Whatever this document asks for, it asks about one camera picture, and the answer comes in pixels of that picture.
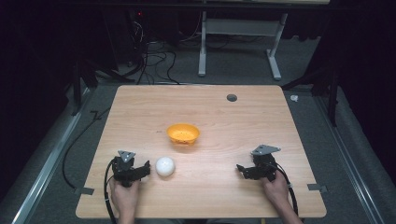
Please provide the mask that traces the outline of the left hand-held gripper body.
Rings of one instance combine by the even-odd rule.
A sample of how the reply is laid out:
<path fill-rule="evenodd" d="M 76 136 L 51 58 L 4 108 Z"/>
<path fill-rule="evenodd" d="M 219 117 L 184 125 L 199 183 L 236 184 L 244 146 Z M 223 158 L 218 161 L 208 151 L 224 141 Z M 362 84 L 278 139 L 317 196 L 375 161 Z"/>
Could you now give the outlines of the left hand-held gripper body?
<path fill-rule="evenodd" d="M 134 168 L 134 152 L 119 150 L 119 155 L 112 162 L 113 176 L 125 188 L 129 188 L 136 180 L 140 180 Z"/>

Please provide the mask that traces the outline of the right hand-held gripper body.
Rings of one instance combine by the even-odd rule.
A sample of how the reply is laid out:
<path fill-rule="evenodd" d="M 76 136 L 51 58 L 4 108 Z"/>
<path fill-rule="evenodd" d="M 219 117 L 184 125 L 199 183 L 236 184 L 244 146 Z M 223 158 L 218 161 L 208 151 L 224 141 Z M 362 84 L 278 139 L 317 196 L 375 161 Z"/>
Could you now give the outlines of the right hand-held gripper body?
<path fill-rule="evenodd" d="M 252 171 L 252 178 L 257 180 L 266 177 L 269 181 L 276 179 L 277 163 L 273 153 L 278 152 L 279 147 L 259 145 L 251 151 L 255 166 Z"/>

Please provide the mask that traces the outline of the white ball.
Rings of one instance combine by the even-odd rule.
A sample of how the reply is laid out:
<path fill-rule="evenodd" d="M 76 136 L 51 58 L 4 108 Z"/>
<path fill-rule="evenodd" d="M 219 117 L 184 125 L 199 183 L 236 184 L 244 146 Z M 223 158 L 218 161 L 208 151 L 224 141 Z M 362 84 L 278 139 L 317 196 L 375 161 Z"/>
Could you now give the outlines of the white ball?
<path fill-rule="evenodd" d="M 169 176 L 176 170 L 175 162 L 169 157 L 161 157 L 156 161 L 155 169 L 160 176 Z"/>

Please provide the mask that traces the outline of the orange bowl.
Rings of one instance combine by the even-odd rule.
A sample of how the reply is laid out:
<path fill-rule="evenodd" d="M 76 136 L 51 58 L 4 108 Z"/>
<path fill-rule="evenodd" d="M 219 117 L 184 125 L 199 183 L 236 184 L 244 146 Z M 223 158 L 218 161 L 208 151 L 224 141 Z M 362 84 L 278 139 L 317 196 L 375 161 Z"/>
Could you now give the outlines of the orange bowl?
<path fill-rule="evenodd" d="M 167 128 L 166 133 L 177 144 L 193 144 L 200 136 L 199 129 L 189 123 L 173 124 Z"/>

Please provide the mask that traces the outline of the person's left hand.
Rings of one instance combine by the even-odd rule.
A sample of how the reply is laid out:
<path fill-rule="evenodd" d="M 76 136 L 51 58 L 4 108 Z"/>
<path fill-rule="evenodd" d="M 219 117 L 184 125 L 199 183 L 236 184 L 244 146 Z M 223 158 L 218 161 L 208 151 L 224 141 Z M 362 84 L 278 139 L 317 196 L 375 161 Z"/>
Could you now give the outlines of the person's left hand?
<path fill-rule="evenodd" d="M 129 188 L 124 187 L 119 181 L 109 181 L 111 199 L 121 217 L 133 217 L 138 201 L 139 182 L 135 181 Z"/>

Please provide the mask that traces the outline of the person's right hand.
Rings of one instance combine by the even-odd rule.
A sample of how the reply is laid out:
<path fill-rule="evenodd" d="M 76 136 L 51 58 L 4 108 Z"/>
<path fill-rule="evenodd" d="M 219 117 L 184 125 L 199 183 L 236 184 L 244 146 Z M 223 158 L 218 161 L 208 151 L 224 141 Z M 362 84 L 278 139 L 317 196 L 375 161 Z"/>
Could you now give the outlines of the person's right hand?
<path fill-rule="evenodd" d="M 275 172 L 275 179 L 270 181 L 267 177 L 261 179 L 264 193 L 271 204 L 276 207 L 289 205 L 289 190 L 285 177 L 279 172 Z"/>

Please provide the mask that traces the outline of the black metal stand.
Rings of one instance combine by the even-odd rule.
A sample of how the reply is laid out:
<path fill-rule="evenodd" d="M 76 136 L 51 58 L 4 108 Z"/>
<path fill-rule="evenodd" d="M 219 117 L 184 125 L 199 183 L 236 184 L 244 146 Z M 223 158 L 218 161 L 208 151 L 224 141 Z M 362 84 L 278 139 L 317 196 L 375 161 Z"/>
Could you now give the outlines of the black metal stand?
<path fill-rule="evenodd" d="M 333 127 L 336 126 L 335 110 L 337 106 L 338 93 L 338 73 L 335 68 L 325 65 L 319 69 L 308 72 L 285 85 L 281 86 L 283 91 L 288 91 L 302 84 L 311 84 L 311 93 L 313 96 L 328 97 L 327 116 Z"/>
<path fill-rule="evenodd" d="M 112 77 L 120 82 L 125 83 L 133 83 L 133 79 L 129 79 L 127 77 L 123 77 L 117 72 L 107 69 L 91 60 L 80 59 L 77 60 L 73 65 L 73 105 L 74 110 L 72 115 L 75 116 L 82 108 L 82 88 L 81 83 L 84 83 L 85 86 L 90 89 L 96 89 L 98 86 L 98 80 L 96 79 L 96 72 L 100 71 L 105 75 Z"/>

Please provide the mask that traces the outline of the silver floor rail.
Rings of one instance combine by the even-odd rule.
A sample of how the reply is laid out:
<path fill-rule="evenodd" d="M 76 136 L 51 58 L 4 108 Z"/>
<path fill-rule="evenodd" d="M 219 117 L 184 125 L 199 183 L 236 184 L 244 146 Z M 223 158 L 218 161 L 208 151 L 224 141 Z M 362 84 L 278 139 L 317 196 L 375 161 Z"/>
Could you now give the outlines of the silver floor rail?
<path fill-rule="evenodd" d="M 332 138 L 335 141 L 336 148 L 338 154 L 340 156 L 341 162 L 345 167 L 347 176 L 351 182 L 353 189 L 359 201 L 361 202 L 361 206 L 368 217 L 371 224 L 385 224 L 378 207 L 374 201 L 373 195 L 368 189 L 367 184 L 363 180 L 355 162 L 353 161 L 351 155 L 348 152 L 347 146 L 342 139 L 341 134 L 338 129 L 332 124 L 331 120 L 328 118 L 327 107 L 324 101 L 320 97 L 315 97 L 314 101 L 320 111 L 321 116 L 324 118 L 331 134 Z"/>
<path fill-rule="evenodd" d="M 36 152 L 23 168 L 12 193 L 12 199 L 20 202 L 18 210 L 12 216 L 10 224 L 26 224 L 34 213 L 53 174 L 60 164 L 66 151 L 66 145 L 75 130 L 81 116 L 80 109 L 87 104 L 92 95 L 88 87 L 82 89 L 82 103 L 75 111 L 73 103 L 69 103 L 61 116 L 49 129 Z"/>

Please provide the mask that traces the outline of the white desk frame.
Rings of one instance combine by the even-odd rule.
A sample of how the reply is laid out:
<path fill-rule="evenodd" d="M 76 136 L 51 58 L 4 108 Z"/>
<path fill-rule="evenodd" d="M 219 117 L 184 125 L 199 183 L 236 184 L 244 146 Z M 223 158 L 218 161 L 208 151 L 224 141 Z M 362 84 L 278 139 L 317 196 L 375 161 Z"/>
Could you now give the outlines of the white desk frame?
<path fill-rule="evenodd" d="M 207 35 L 249 35 L 269 36 L 274 39 L 270 49 L 265 51 L 274 80 L 280 80 L 281 74 L 276 62 L 276 50 L 279 45 L 288 14 L 284 13 L 277 21 L 252 21 L 236 19 L 213 19 L 201 13 L 201 47 L 199 54 L 198 76 L 206 74 L 206 36 Z"/>

